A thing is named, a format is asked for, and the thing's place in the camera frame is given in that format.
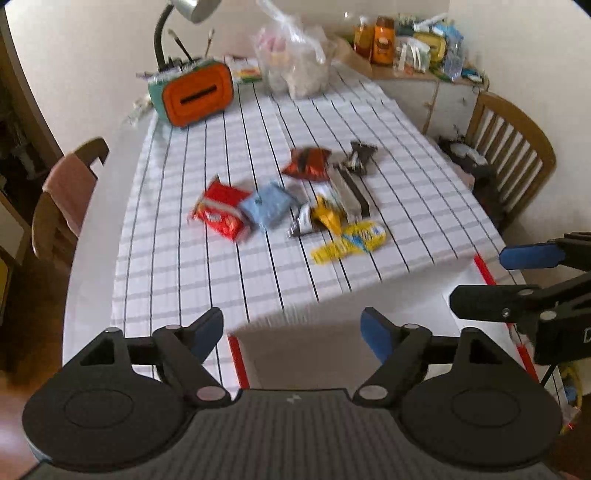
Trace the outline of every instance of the striped tablecloth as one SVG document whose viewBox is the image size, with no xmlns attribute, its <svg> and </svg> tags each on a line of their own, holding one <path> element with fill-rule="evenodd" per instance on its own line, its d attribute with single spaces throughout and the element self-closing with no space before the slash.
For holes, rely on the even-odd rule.
<svg viewBox="0 0 591 480">
<path fill-rule="evenodd" d="M 344 156 L 351 140 L 378 146 L 368 175 L 355 180 L 388 234 L 373 254 L 315 265 L 310 251 L 329 242 L 330 234 L 287 239 L 295 212 L 240 245 L 201 222 L 187 223 L 214 175 L 246 190 L 276 181 L 301 200 L 313 199 L 313 183 L 280 175 L 290 148 L 321 145 Z M 370 80 L 336 66 L 329 90 L 314 99 L 269 97 L 258 83 L 239 86 L 224 113 L 188 128 L 153 118 L 121 233 L 112 324 L 127 336 L 144 336 L 170 323 L 186 326 L 217 306 L 231 330 L 289 305 L 322 302 L 476 253 L 497 283 L 524 283 L 521 273 L 499 265 L 503 247 L 471 192 L 398 105 Z M 232 394 L 237 391 L 225 339 L 205 366 Z M 154 375 L 150 367 L 137 371 Z M 548 387 L 563 398 L 555 377 Z"/>
</svg>

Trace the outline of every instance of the brown bottle cap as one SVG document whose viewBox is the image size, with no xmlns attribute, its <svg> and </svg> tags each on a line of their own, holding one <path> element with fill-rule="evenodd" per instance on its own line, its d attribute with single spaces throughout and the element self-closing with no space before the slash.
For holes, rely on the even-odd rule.
<svg viewBox="0 0 591 480">
<path fill-rule="evenodd" d="M 394 29 L 394 19 L 392 17 L 378 17 L 375 26 Z"/>
</svg>

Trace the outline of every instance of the silver lampshade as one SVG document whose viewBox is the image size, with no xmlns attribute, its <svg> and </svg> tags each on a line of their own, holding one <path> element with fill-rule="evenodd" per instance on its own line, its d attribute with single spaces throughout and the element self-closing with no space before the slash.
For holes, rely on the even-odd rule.
<svg viewBox="0 0 591 480">
<path fill-rule="evenodd" d="M 171 0 L 179 13 L 192 23 L 201 23 L 211 16 L 222 0 Z"/>
</svg>

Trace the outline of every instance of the pink cloth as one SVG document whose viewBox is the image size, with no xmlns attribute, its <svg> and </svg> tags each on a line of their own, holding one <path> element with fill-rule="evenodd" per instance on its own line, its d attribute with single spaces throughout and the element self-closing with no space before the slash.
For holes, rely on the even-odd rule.
<svg viewBox="0 0 591 480">
<path fill-rule="evenodd" d="M 95 176 L 73 153 L 68 153 L 53 166 L 43 184 L 43 191 L 51 195 L 76 236 L 80 236 L 95 184 Z"/>
</svg>

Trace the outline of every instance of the red snack package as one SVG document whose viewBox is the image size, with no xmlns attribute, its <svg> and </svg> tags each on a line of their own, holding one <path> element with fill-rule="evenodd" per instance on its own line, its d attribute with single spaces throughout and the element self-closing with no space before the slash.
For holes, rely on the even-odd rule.
<svg viewBox="0 0 591 480">
<path fill-rule="evenodd" d="M 300 180 L 329 181 L 326 160 L 331 153 L 326 148 L 292 148 L 291 163 L 281 173 Z"/>
<path fill-rule="evenodd" d="M 238 243 L 250 232 L 238 204 L 250 195 L 251 192 L 224 185 L 216 175 L 189 213 L 188 220 L 200 219 L 216 232 Z"/>
</svg>

